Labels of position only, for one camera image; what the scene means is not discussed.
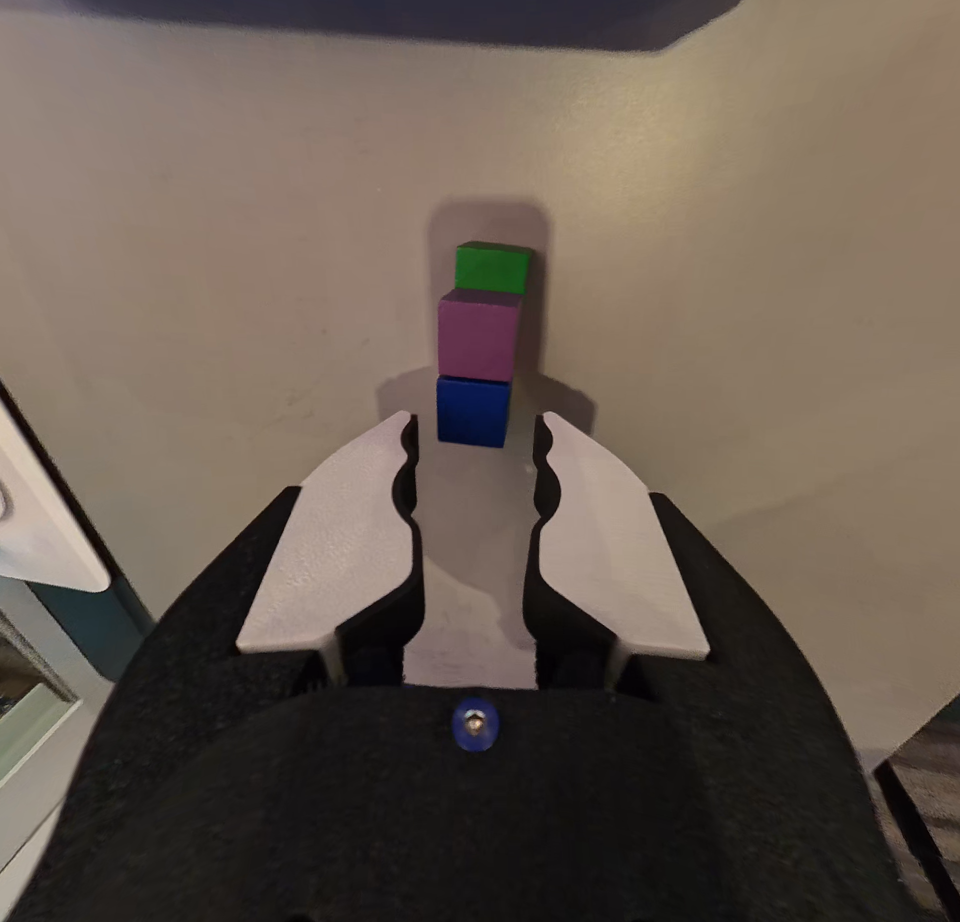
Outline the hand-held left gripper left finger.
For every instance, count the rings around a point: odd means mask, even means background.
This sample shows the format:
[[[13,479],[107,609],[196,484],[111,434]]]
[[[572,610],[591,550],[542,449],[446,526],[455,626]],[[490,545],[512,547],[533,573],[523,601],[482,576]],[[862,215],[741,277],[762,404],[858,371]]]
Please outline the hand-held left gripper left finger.
[[[425,617],[417,506],[419,423],[396,412],[300,484],[237,648],[402,649]]]

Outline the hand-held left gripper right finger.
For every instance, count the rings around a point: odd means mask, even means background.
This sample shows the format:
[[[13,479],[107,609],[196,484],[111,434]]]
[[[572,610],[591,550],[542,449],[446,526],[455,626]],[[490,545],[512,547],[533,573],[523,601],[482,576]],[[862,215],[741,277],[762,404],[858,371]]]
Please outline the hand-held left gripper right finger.
[[[541,662],[711,651],[648,487],[555,412],[536,417],[523,620]]]

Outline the blue wooden cube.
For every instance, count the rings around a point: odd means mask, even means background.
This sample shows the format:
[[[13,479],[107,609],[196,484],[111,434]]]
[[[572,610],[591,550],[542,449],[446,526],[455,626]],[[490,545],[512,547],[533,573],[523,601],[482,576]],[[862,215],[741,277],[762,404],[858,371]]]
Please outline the blue wooden cube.
[[[510,381],[438,376],[438,440],[446,444],[503,448],[512,387]]]

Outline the purple wooden cube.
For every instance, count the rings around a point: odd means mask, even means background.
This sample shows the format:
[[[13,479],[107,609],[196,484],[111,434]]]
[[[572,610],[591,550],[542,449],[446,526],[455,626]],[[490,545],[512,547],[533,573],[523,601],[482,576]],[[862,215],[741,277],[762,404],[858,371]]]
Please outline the purple wooden cube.
[[[509,383],[522,296],[455,288],[438,302],[438,375]]]

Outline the green wooden cube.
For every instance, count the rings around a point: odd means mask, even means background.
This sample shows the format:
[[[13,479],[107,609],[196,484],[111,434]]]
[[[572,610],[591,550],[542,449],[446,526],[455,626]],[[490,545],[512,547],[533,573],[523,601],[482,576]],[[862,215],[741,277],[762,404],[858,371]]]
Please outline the green wooden cube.
[[[463,243],[455,253],[454,285],[462,290],[525,296],[534,251],[480,241]]]

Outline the black table leg frame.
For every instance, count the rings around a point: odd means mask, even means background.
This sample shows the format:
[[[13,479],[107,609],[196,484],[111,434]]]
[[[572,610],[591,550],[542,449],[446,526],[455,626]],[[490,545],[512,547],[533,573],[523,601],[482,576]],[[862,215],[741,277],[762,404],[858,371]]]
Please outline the black table leg frame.
[[[884,802],[900,831],[907,850],[930,882],[945,918],[959,920],[959,892],[926,822],[889,760],[874,771]]]

